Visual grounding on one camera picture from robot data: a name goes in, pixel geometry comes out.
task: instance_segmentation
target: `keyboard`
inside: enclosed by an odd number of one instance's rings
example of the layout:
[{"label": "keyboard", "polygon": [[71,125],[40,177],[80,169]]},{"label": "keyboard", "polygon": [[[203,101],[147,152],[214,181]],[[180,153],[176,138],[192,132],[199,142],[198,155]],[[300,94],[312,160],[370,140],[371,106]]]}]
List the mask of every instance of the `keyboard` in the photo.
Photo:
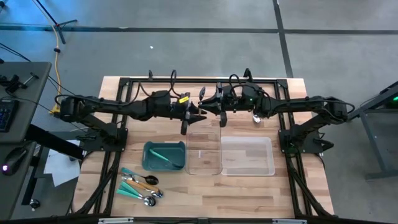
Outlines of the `keyboard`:
[{"label": "keyboard", "polygon": [[0,101],[0,133],[6,133],[10,129],[12,120],[18,109],[17,100]]}]

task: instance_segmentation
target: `gray floor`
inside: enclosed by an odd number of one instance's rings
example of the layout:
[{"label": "gray floor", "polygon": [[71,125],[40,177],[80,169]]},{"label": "gray floor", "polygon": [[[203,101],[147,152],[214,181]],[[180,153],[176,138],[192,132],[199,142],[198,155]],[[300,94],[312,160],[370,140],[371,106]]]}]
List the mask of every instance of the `gray floor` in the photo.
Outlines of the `gray floor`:
[{"label": "gray floor", "polygon": [[[59,22],[80,26],[270,28],[276,21],[271,0],[115,0],[42,1]],[[394,0],[280,0],[286,29],[398,29]],[[9,0],[0,22],[46,24],[28,0]],[[227,76],[251,68],[256,77],[286,77],[277,34],[166,34],[66,32],[59,70],[65,87],[97,95],[105,75]],[[308,95],[333,95],[358,106],[397,81],[396,35],[287,35],[295,78],[304,78]],[[33,61],[54,60],[51,32],[0,31],[0,42]],[[0,50],[0,58],[21,61]],[[50,108],[56,94],[45,87],[41,103]],[[388,122],[398,122],[388,117]],[[373,119],[382,131],[386,122]],[[39,108],[34,123],[48,130],[75,129]],[[335,213],[345,218],[397,222],[398,178],[366,182],[379,170],[359,120],[322,130],[335,147],[325,153],[326,174]],[[35,192],[40,210],[18,208],[14,218],[62,215],[75,181],[55,190]]]}]

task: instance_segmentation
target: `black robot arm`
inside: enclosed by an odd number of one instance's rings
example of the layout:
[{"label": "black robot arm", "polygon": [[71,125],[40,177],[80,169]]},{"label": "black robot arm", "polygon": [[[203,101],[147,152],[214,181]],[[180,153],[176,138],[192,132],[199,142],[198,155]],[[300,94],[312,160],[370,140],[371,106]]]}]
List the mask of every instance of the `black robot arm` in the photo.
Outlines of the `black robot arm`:
[{"label": "black robot arm", "polygon": [[201,116],[199,109],[190,101],[190,94],[181,94],[177,101],[171,102],[170,92],[167,90],[153,92],[144,100],[129,103],[105,100],[94,96],[58,95],[66,96],[60,104],[59,117],[66,122],[79,122],[91,129],[97,129],[111,136],[116,135],[116,124],[104,123],[94,117],[92,113],[111,113],[128,115],[132,119],[147,121],[151,117],[180,119],[182,121],[181,134],[185,135],[189,124],[206,119]]},{"label": "black robot arm", "polygon": [[[241,96],[235,94],[235,88],[241,87]],[[291,100],[277,100],[269,96],[255,83],[246,82],[235,86],[221,86],[217,83],[216,93],[209,99],[199,102],[199,108],[220,115],[220,126],[227,123],[226,111],[252,111],[260,118],[269,118],[278,113],[292,113],[311,111],[317,113],[316,117],[303,124],[295,124],[289,130],[283,130],[279,136],[281,143],[301,147],[310,133],[329,124],[341,124],[347,121],[346,105],[353,105],[334,97],[313,96]],[[333,147],[333,143],[318,140],[323,146],[323,151]]]}]

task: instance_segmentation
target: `clear plastic container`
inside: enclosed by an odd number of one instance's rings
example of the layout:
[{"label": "clear plastic container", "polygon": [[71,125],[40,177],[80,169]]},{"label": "clear plastic container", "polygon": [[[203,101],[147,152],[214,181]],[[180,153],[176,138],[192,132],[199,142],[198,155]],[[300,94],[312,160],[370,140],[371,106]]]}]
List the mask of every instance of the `clear plastic container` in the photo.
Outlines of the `clear plastic container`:
[{"label": "clear plastic container", "polygon": [[269,176],[275,174],[269,137],[221,138],[223,175]]},{"label": "clear plastic container", "polygon": [[191,175],[217,175],[221,165],[220,129],[187,134],[187,163],[185,170]]}]

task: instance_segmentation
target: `butcher block tabletop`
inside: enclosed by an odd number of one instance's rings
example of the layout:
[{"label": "butcher block tabletop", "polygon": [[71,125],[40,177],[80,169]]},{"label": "butcher block tabletop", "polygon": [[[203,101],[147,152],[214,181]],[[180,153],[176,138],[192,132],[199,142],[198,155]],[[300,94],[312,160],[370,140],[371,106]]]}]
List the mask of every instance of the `butcher block tabletop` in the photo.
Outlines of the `butcher block tabletop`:
[{"label": "butcher block tabletop", "polygon": [[[121,77],[104,77],[99,97],[109,100],[116,99],[118,83]],[[291,98],[307,96],[304,80],[301,78],[287,79]],[[191,99],[197,105],[199,91],[206,87],[204,99],[213,96],[215,83],[176,83],[177,93],[191,93]],[[275,97],[274,87],[270,84],[259,84],[263,89]],[[169,83],[143,83],[146,92],[168,90]],[[132,89],[134,98],[137,84]],[[137,99],[144,99],[146,95],[140,91]],[[99,119],[111,122],[111,114],[96,113]],[[277,137],[280,129],[278,116],[263,119],[260,124],[252,121],[252,114],[247,111],[237,113],[227,112],[228,122],[220,129],[218,117],[206,114],[207,119],[188,127],[186,136],[180,134],[181,122],[168,118],[151,118],[146,122],[127,119],[129,130],[126,150],[122,153],[119,165],[119,178],[116,189],[120,185],[120,168],[126,167],[142,175],[154,175],[159,179],[160,188],[164,196],[157,199],[154,207],[148,207],[141,200],[115,194],[113,199],[112,216],[122,217],[212,217],[212,218],[292,218],[294,217],[292,198],[290,196],[289,180],[285,157],[280,152]],[[306,122],[312,117],[310,112],[294,113],[297,124]],[[241,137],[269,137],[272,143],[275,174],[272,176],[226,176],[221,172],[220,153],[202,159],[201,164],[190,162],[187,171],[177,172],[148,172],[141,166],[144,144],[152,142],[187,143],[190,133],[213,133],[208,138],[196,139],[203,143],[203,147],[212,147],[212,141],[219,141],[223,136]],[[104,152],[93,152],[81,166],[80,176],[74,196],[74,209],[78,210],[89,199],[98,185]],[[325,170],[320,158],[313,154],[303,154],[303,166],[308,188],[323,205],[326,211],[333,213]],[[101,211],[106,204],[109,187],[106,187],[101,204]],[[301,190],[297,191],[300,208],[304,211]]]}]

